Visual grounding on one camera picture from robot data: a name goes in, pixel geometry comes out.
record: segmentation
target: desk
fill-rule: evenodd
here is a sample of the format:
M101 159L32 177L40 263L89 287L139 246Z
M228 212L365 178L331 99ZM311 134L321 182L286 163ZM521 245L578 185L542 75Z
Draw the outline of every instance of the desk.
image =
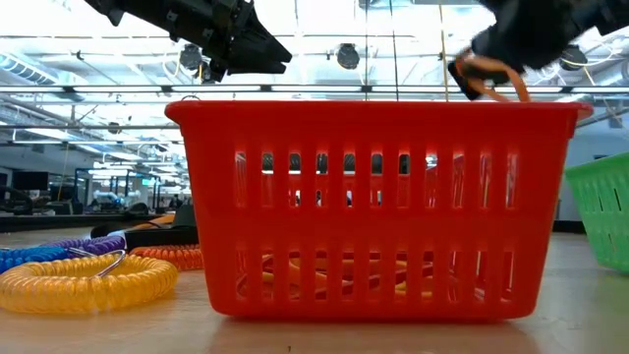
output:
M0 247L82 237L88 229L3 235ZM201 271L138 308L85 317L0 310L2 353L625 353L629 277L597 267L583 235L555 234L533 315L501 324L300 324L225 318Z

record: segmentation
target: ceiling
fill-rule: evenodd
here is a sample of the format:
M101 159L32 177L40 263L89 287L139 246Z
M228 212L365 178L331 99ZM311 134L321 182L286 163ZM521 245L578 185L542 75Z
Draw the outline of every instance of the ceiling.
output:
M438 1L416 2L429 5L393 0L391 11L388 2L380 1L366 13L354 0L257 0L260 21L294 54L286 73L229 76L217 85L224 88L223 92L210 90L196 95L203 99L365 99L366 96L368 99L396 99L395 89L374 90L370 95L360 93L361 86L369 85L406 88L405 93L400 94L401 99L442 100L443 90L433 90L435 86L444 86L443 62L439 60L441 22L439 8L434 5ZM473 1L446 3L457 4L443 7L445 51L446 55L454 56L494 19L489 11ZM626 68L621 64L629 54L627 31L623 29L600 37L591 30L578 39L592 64L588 69L596 85L613 85L623 78L621 70ZM125 15L119 27L112 27L106 17L93 11L84 0L13 1L11 7L0 14L0 33L0 55L33 66L55 85L185 85L195 90L200 84L186 69L177 68L183 41L174 43L164 30L129 15ZM342 43L355 44L361 54L356 70L345 70L337 64L335 54ZM592 84L584 70L566 72L558 63L541 72L527 73L525 80L532 89ZM77 101L29 91L33 88L32 82L2 70L0 85L29 86L22 93L11 94L13 103L5 100L4 108L13 109L0 115L0 122L7 124L94 126L115 122L122 126L163 126L171 124L164 117L164 105L191 94L125 92L118 88L82 92L81 101ZM282 86L283 89L262 92L260 85ZM328 86L359 90L346 92ZM425 87L432 87L432 91L423 91ZM464 99L461 94L453 94L451 98ZM558 91L536 96L538 100L564 98ZM17 113L16 106L12 105L16 102L22 105ZM38 109L41 114L32 114L29 107ZM77 130L69 133L76 140L182 139L178 130L125 130L116 134ZM32 132L21 134L25 139L42 138ZM97 151L112 149L91 147ZM185 155L183 146L167 148L173 155Z

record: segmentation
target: ceiling light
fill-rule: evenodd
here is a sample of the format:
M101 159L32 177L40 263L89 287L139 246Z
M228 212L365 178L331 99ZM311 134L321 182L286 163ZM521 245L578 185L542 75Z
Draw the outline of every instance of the ceiling light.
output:
M13 86L13 87L0 87L0 92L57 93L57 92L64 92L64 90L61 87L49 87L49 86Z
M629 93L629 88L573 88L573 93Z
M144 166L174 166L176 162L142 162Z
M93 141L93 142L68 142L68 144L72 145L97 145L97 146L108 146L108 145L117 145L118 142L105 142L105 141Z
M109 154L116 158L121 158L121 159L126 159L126 160L131 160L131 161L142 159L136 154L126 153L126 152L109 152Z
M271 88L277 92L360 92L362 90L359 86L273 86Z
M97 149L95 149L95 148L93 148L93 147L88 147L88 146L77 146L77 148L82 148L82 149L84 149L85 151L89 151L89 152L93 152L93 153L101 153L101 151L100 151L100 150L97 150Z
M460 92L461 90L455 87L448 87L448 92ZM413 92L413 93L445 93L445 87L443 86L403 86L403 87L374 87L372 92Z
M515 92L515 88L509 88L509 92ZM560 93L563 88L560 87L527 87L529 93Z
M90 169L87 173L94 176L109 176L109 177L126 177L127 173L129 173L130 177L136 176L136 173L129 172L127 170Z
M76 92L161 92L159 86L82 86L74 87Z
M576 102L580 99L585 98L587 95L583 94L583 93L579 93L579 94L572 94L569 96L565 96L565 97L561 97L559 99L557 99L555 102L563 102L563 103L569 103L569 102Z
M175 166L158 166L156 168L158 170L164 171L164 172L177 172L177 171L179 171L179 168L177 168Z
M72 138L72 136L66 132L62 132L58 129L27 129L27 132L38 134L48 138L67 140L68 138Z
M122 165L122 164L112 165L110 163L100 163L98 161L96 161L93 166L94 168L102 168L102 169L123 169L123 170L134 169L134 167L130 165Z
M13 144L35 144L35 145L61 145L62 142L59 141L10 141L9 143Z
M125 141L122 142L123 145L170 145L171 142L161 142L161 141Z
M229 85L212 85L212 86L174 86L174 92L234 92L234 91L260 91L258 85L252 86L229 86Z

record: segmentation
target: orange coiled keychain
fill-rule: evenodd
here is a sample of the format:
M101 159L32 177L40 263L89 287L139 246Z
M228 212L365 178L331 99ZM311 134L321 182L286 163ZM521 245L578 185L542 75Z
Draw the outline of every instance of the orange coiled keychain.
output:
M27 263L0 275L0 307L21 313L91 314L154 300L176 281L177 269L168 262L125 257L124 251Z
M178 270L203 269L199 245L138 247L131 254L170 262Z

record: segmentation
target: black cable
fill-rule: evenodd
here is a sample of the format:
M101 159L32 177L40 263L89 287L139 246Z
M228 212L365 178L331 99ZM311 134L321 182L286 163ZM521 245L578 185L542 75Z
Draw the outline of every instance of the black cable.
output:
M187 96L184 96L181 100L186 100L186 98L195 98L196 100L200 100L200 98L195 94L189 94Z
M391 34L393 35L393 60L395 61L395 99L400 101L400 87L397 77L397 45L395 44L395 25L393 23L393 1L389 0L389 12L391 13Z

